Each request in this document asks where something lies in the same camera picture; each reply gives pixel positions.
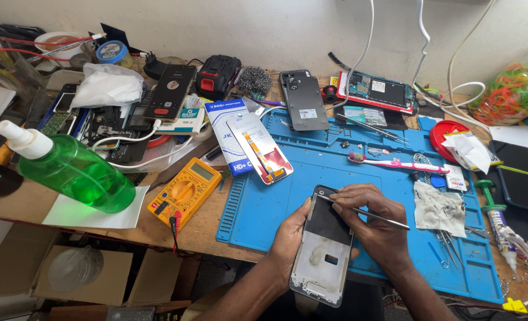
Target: battery box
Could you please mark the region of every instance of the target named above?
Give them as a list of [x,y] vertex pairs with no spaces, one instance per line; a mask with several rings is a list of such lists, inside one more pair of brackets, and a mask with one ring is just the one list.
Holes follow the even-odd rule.
[[242,68],[240,59],[223,55],[212,55],[197,73],[198,93],[210,100],[223,100],[234,84]]

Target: wrist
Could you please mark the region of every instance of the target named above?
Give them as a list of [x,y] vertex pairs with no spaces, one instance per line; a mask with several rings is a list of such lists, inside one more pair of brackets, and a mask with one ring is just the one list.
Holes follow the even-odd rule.
[[413,273],[418,273],[410,257],[400,259],[392,265],[381,266],[381,269],[393,283],[409,279]]
[[289,289],[288,280],[291,271],[283,271],[281,267],[268,255],[262,259],[257,266],[260,266],[260,275],[267,278],[267,284],[278,292],[278,295],[285,293]]

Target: toothbrush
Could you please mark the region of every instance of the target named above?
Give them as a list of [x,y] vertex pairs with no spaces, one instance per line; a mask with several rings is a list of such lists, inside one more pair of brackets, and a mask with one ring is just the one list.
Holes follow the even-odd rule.
[[434,165],[427,165],[427,164],[420,164],[420,163],[400,163],[395,162],[394,160],[368,160],[367,157],[359,152],[350,152],[349,157],[347,157],[351,162],[361,164],[361,163],[367,163],[372,165],[380,165],[380,166],[387,166],[387,167],[402,167],[403,169],[412,169],[412,170],[419,170],[419,171],[425,171],[425,172],[442,172],[442,173],[449,173],[450,170],[445,169],[444,167],[440,166],[434,166]]

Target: human hand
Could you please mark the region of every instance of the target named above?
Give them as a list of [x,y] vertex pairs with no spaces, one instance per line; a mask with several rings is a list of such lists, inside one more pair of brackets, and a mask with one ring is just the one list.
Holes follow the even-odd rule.
[[367,206],[378,215],[399,223],[407,223],[404,206],[386,198],[373,184],[345,186],[330,195],[335,201],[333,209],[353,229],[365,251],[381,266],[385,273],[412,267],[408,253],[407,231],[392,227],[386,222],[366,223],[350,208]]
[[[302,242],[303,225],[311,208],[311,198],[288,216],[276,231],[274,243],[270,247],[264,264],[268,264],[278,273],[281,280],[281,288],[287,291],[289,288],[288,281],[292,272],[292,265],[298,253],[298,248]],[[351,249],[351,259],[359,255],[359,249]]]

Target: finger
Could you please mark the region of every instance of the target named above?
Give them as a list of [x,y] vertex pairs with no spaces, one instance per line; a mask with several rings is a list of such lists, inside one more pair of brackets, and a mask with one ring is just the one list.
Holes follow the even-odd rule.
[[303,202],[302,206],[300,206],[297,210],[295,210],[292,214],[290,214],[284,222],[286,224],[290,225],[298,225],[302,226],[303,223],[306,222],[306,217],[308,213],[310,212],[311,208],[311,198],[308,196],[306,200]]
[[360,251],[358,248],[356,248],[356,247],[352,247],[352,248],[351,248],[351,254],[349,255],[349,259],[351,259],[351,260],[352,260],[352,259],[355,259],[356,257],[359,256],[359,253],[360,253],[360,252],[361,252],[361,251]]
[[369,188],[361,188],[352,192],[338,193],[335,201],[346,208],[367,206],[375,212],[387,211],[387,198]]
[[367,223],[363,222],[362,219],[360,219],[359,215],[357,213],[353,212],[349,208],[342,208],[337,203],[333,203],[331,206],[338,214],[341,216],[341,218],[345,221],[345,223],[353,229],[353,232],[355,232],[355,236],[359,240],[363,240],[363,238],[369,238],[371,233],[371,228],[367,225]]
[[368,188],[368,189],[374,190],[377,193],[381,193],[381,191],[373,183],[351,184],[351,185],[347,185],[347,186],[345,186],[343,188],[340,188],[337,192],[341,193],[341,192],[344,192],[344,191],[345,192],[353,191],[353,190],[357,190],[359,188]]

